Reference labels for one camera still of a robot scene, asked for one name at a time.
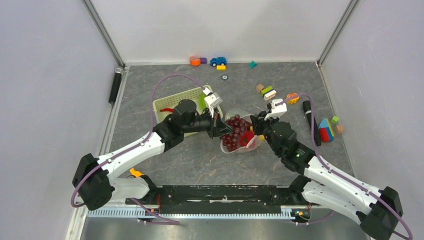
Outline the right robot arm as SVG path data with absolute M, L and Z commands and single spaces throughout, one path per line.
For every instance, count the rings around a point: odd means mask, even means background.
M 250 119 L 254 132 L 264 135 L 282 164 L 299 174 L 288 191 L 293 203 L 308 201 L 338 212 L 375 240 L 400 236 L 395 229 L 402 222 L 403 208 L 395 189 L 380 189 L 335 167 L 299 142 L 290 123 L 269 112 L 251 115 Z

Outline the purple grape bunch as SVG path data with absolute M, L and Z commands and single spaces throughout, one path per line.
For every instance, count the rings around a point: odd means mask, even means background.
M 234 114 L 225 121 L 230 127 L 231 132 L 221 136 L 221 149 L 225 153 L 233 153 L 240 150 L 239 138 L 241 134 L 250 129 L 250 123 L 241 117 L 240 114 Z

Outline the pale green plastic basket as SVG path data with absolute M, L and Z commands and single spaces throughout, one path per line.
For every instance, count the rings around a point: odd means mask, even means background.
M 207 135 L 206 132 L 199 131 L 200 115 L 209 112 L 207 107 L 203 111 L 198 107 L 198 97 L 203 93 L 204 88 L 213 91 L 209 85 L 205 85 L 154 100 L 152 107 L 157 124 L 152 131 L 165 140 L 182 140 L 197 133 Z M 160 112 L 165 108 L 174 109 L 174 112 Z M 218 111 L 216 114 L 219 114 L 222 119 L 220 106 Z

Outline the clear dotted zip bag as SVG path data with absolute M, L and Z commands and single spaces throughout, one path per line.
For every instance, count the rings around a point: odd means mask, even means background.
M 225 114 L 225 123 L 232 127 L 233 132 L 219 138 L 223 153 L 246 153 L 259 147 L 264 137 L 254 133 L 251 115 L 240 108 L 232 108 Z

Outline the red tomato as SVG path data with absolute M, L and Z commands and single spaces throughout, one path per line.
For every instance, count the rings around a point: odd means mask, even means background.
M 249 142 L 255 137 L 255 134 L 250 131 L 246 130 L 243 134 L 240 135 L 238 143 L 241 147 L 247 147 Z

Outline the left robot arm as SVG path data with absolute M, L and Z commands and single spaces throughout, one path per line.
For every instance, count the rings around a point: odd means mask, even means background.
M 84 155 L 72 180 L 71 205 L 97 210 L 109 201 L 129 198 L 153 203 L 157 190 L 149 178 L 122 178 L 121 175 L 142 161 L 174 148 L 184 140 L 185 134 L 206 132 L 213 139 L 231 133 L 231 127 L 222 120 L 219 111 L 222 100 L 209 95 L 204 101 L 203 113 L 198 113 L 194 101 L 183 99 L 140 139 L 98 157 L 91 153 Z

